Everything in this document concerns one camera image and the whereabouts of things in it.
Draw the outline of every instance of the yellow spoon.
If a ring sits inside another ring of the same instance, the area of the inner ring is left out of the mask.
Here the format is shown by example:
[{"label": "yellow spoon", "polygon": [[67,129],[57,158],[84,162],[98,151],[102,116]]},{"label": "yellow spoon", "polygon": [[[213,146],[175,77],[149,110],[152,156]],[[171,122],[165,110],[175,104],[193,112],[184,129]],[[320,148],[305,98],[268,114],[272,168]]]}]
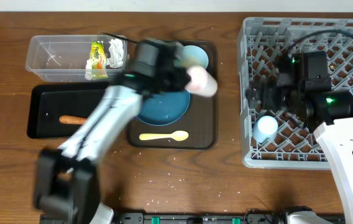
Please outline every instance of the yellow spoon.
[{"label": "yellow spoon", "polygon": [[145,140],[153,140],[153,139],[161,139],[161,138],[172,138],[176,141],[183,141],[189,137],[189,133],[186,131],[175,131],[171,134],[151,134],[144,133],[139,135],[139,139],[142,141]]}]

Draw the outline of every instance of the white wall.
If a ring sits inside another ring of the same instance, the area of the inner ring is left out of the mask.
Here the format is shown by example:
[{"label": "white wall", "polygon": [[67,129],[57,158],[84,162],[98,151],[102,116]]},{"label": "white wall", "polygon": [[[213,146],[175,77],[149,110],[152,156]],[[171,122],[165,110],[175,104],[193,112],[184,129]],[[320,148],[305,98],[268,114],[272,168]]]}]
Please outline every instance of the white wall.
[{"label": "white wall", "polygon": [[0,0],[0,11],[353,12],[353,0]]}]

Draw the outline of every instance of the black tray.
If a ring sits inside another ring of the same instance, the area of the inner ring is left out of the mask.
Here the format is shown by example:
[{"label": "black tray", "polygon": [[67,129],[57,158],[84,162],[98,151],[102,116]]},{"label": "black tray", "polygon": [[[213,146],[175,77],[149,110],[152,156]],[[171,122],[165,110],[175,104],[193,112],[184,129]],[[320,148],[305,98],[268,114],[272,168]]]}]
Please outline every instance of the black tray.
[{"label": "black tray", "polygon": [[101,101],[108,82],[39,85],[32,90],[27,135],[30,138],[71,136],[80,125],[62,124],[59,117],[87,118]]},{"label": "black tray", "polygon": [[[196,45],[203,48],[209,58],[207,71],[217,79],[218,53],[214,44],[208,41],[179,40],[183,45]],[[209,149],[217,140],[218,130],[217,97],[205,98],[191,95],[190,105],[186,113],[172,124],[152,126],[134,119],[127,127],[127,140],[135,147],[151,147],[162,149]],[[188,139],[175,141],[173,139],[139,140],[142,133],[172,133],[187,131]]]}]

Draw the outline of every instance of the dish rack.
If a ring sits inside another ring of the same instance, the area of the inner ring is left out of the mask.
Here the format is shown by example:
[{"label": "dish rack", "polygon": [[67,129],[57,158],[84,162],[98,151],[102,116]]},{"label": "dish rack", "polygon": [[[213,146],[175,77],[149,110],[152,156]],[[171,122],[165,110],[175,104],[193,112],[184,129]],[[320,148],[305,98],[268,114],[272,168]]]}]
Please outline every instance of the dish rack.
[{"label": "dish rack", "polygon": [[[287,52],[296,39],[315,31],[342,29],[353,33],[353,19],[305,19],[249,17],[237,37],[237,66],[241,91],[241,144],[243,164],[250,168],[329,169],[326,156],[313,134],[302,129],[302,121],[284,111],[248,107],[245,91],[249,83],[275,75],[271,62]],[[333,90],[353,95],[353,40],[341,34],[322,34],[306,39],[297,52],[326,51]],[[263,115],[275,117],[278,134],[274,141],[259,144],[252,127]]]}]

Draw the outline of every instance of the wooden surface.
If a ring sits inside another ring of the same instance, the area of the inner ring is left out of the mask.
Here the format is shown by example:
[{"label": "wooden surface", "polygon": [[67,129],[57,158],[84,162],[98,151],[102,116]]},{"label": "wooden surface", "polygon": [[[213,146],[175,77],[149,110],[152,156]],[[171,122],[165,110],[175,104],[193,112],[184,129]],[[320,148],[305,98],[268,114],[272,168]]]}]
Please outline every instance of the wooden surface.
[{"label": "wooden surface", "polygon": [[218,143],[208,151],[138,149],[122,133],[100,168],[113,208],[146,212],[244,213],[306,205],[342,213],[328,171],[248,169],[239,139],[240,88],[236,37],[246,17],[350,17],[353,14],[0,12],[0,223],[38,223],[32,208],[37,153],[64,139],[26,135],[30,93],[43,81],[25,69],[35,35],[115,32],[131,39],[209,40],[218,48]]}]

